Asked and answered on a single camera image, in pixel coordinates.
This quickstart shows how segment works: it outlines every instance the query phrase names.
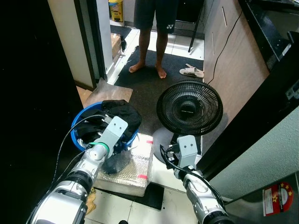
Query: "shorts logo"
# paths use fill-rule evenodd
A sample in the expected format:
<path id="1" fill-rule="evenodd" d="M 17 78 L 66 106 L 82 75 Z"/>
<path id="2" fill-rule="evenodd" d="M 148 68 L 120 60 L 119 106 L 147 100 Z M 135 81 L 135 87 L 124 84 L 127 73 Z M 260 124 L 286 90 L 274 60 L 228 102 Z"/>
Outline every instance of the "shorts logo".
<path id="1" fill-rule="evenodd" d="M 173 24 L 167 25 L 166 29 L 171 29 L 173 27 Z"/>

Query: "fan grille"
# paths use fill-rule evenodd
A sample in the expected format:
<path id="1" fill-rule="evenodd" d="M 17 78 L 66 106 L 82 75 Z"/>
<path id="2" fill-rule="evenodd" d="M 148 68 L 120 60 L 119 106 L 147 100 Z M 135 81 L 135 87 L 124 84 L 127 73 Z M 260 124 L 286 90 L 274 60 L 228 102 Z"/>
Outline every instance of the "fan grille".
<path id="1" fill-rule="evenodd" d="M 182 81 L 169 87 L 157 102 L 157 115 L 171 132 L 203 135 L 221 121 L 223 106 L 218 93 L 199 81 Z"/>

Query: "yellow container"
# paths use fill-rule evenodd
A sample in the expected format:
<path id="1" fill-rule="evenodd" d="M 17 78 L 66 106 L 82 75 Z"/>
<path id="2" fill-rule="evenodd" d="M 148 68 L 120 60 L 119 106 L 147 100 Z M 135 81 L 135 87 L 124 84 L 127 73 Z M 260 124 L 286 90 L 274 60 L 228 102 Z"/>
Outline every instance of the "yellow container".
<path id="1" fill-rule="evenodd" d="M 110 12 L 112 20 L 123 22 L 122 0 L 109 0 Z"/>

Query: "bubble wrap package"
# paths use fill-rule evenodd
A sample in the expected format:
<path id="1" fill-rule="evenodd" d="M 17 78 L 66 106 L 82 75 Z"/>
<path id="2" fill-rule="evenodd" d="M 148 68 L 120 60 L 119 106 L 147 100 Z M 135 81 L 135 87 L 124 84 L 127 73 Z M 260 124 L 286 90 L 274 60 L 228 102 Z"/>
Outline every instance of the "bubble wrap package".
<path id="1" fill-rule="evenodd" d="M 130 163 L 116 174 L 99 172 L 94 187 L 127 195 L 144 196 L 151 180 L 153 137 L 140 133 L 138 137 L 132 144 Z"/>

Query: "black countertop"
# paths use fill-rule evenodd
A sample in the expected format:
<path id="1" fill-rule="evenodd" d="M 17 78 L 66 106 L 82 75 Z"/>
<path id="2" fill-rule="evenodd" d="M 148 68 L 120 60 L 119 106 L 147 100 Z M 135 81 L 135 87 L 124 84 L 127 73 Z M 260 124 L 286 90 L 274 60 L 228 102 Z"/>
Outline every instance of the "black countertop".
<path id="1" fill-rule="evenodd" d="M 299 4 L 290 0 L 239 0 L 239 3 L 264 61 L 271 71 L 291 47 L 291 41 L 281 35 L 267 12 L 277 10 L 289 14 L 289 10 L 298 13 Z"/>

